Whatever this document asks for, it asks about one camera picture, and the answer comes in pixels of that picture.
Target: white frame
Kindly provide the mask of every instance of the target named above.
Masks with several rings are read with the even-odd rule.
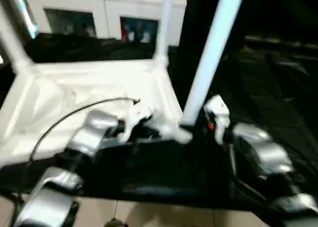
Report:
[[[69,76],[69,73],[76,73],[82,80],[88,80],[87,75],[92,75],[92,72],[94,71],[105,71],[105,69],[109,67],[112,69],[111,74],[115,74],[117,79],[126,77],[128,80],[131,80],[134,78],[127,72],[131,71],[132,67],[134,67],[137,72],[146,71],[148,75],[153,77],[153,84],[157,87],[158,97],[156,97],[156,101],[158,102],[159,110],[168,119],[174,120],[174,122],[183,122],[185,124],[193,125],[214,77],[214,73],[219,64],[241,1],[242,0],[219,0],[182,120],[180,117],[182,112],[166,70],[168,28],[173,0],[164,1],[163,15],[157,36],[156,52],[152,60],[94,63],[79,62],[72,63],[72,65],[63,63],[34,64],[26,55],[6,13],[2,6],[0,6],[0,38],[4,43],[4,48],[8,52],[14,71],[17,74],[10,92],[0,110],[0,123],[2,124],[2,130],[0,132],[2,138],[1,141],[2,144],[6,145],[6,147],[2,146],[0,149],[0,162],[2,164],[8,164],[25,161],[34,146],[34,142],[36,142],[39,138],[38,136],[41,135],[41,132],[39,132],[36,134],[36,137],[34,137],[28,136],[25,133],[25,130],[18,133],[14,133],[14,131],[16,128],[21,129],[21,123],[25,124],[29,119],[30,113],[34,112],[33,101],[38,94],[35,92],[29,93],[29,90],[34,83],[39,82],[43,78],[47,78],[45,77],[46,74],[56,74],[58,76],[66,75],[66,79],[70,79],[72,77]],[[45,84],[55,84],[54,81],[54,79],[46,79]],[[41,92],[41,90],[40,85],[38,85],[37,92]],[[145,100],[150,103],[152,102],[152,94],[151,90],[141,87],[141,95],[148,96]],[[67,96],[65,97],[65,101],[72,103],[72,99],[68,99]],[[53,137],[52,140],[47,139],[47,143],[56,144],[60,137],[61,135],[58,135],[56,138]],[[15,150],[18,142],[22,142],[21,146],[23,149]],[[52,152],[57,152],[62,148],[63,146],[55,146],[53,149],[48,150],[45,146],[43,148],[40,147],[38,158],[51,156],[53,154]]]
[[[27,0],[39,32],[52,33],[45,8],[92,13],[98,38],[109,38],[104,0]]]
[[[122,39],[120,25],[121,16],[160,21],[162,17],[161,7],[162,6],[158,3],[105,0],[105,10],[107,13],[109,36],[115,37],[117,39]],[[184,9],[174,6],[171,12],[171,23],[168,29],[169,45],[179,45],[183,17]]]
[[[172,6],[173,0],[164,0],[153,59],[35,64],[0,4],[0,38],[16,73],[0,110],[0,168],[26,161],[43,132],[62,116],[105,98],[141,99],[177,127],[182,111],[166,70]],[[127,112],[122,102],[98,109],[119,117],[123,115],[120,112]],[[62,151],[83,122],[83,115],[79,113],[64,126],[56,127],[41,143],[35,158],[48,158]]]

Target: black surface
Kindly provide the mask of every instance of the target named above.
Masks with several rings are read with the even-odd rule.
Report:
[[[27,52],[37,62],[150,58],[153,47],[115,40],[40,35]],[[170,71],[175,53],[170,52]],[[259,50],[229,52],[222,60],[208,97],[219,93],[233,121],[258,123],[287,149],[298,174],[297,184],[318,195],[316,128],[317,59]],[[6,91],[14,77],[9,69]],[[227,160],[216,145],[196,136],[188,146],[173,142],[105,150],[94,166],[83,195],[175,203],[207,208],[260,210],[262,207],[230,182]],[[32,189],[51,159],[35,162],[26,191]],[[0,188],[18,187],[24,164],[0,171]]]

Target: white plastic part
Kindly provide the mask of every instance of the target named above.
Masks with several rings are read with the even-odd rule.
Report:
[[[230,111],[228,107],[220,95],[215,95],[204,105],[204,110],[207,113],[213,113],[215,116],[215,141],[222,145],[225,129],[230,125]]]
[[[169,17],[168,12],[163,13],[161,31],[166,31]],[[26,55],[1,4],[0,24],[1,41],[16,71],[0,110],[0,166],[26,161],[53,123],[75,109],[103,99],[140,99],[177,128],[182,111],[166,70],[167,48],[162,47],[160,59],[152,60],[35,64]],[[164,32],[158,39],[166,40],[166,36]],[[166,42],[157,44],[167,46]],[[43,140],[35,158],[62,151],[91,109],[122,117],[131,107],[129,101],[112,101],[72,115]]]
[[[224,103],[223,99],[219,94],[213,96],[204,105],[204,110],[207,112],[212,112],[215,116],[229,116],[230,111],[227,105]]]
[[[142,119],[148,119],[154,113],[154,109],[143,100],[131,107],[122,118],[125,121],[125,131],[118,135],[118,140],[125,143],[129,140],[133,128]]]
[[[219,0],[182,123],[194,125],[210,88],[242,0]]]

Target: metal bar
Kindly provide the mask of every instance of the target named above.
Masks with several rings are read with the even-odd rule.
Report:
[[[210,88],[215,71],[242,0],[219,0],[182,117],[182,124],[194,125]]]

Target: silver clamp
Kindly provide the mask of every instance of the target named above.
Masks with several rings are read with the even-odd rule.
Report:
[[[67,147],[94,158],[101,147],[106,131],[117,126],[118,118],[116,116],[100,110],[92,110]]]
[[[29,200],[23,206],[13,227],[25,224],[46,227],[61,227],[71,208],[75,197],[48,187],[47,183],[54,183],[67,191],[74,191],[82,186],[83,180],[75,173],[50,167],[30,194]]]
[[[233,136],[234,139],[241,138],[248,143],[239,143],[236,148],[248,157],[259,177],[294,171],[285,149],[273,142],[266,131],[254,125],[239,123],[233,128]]]

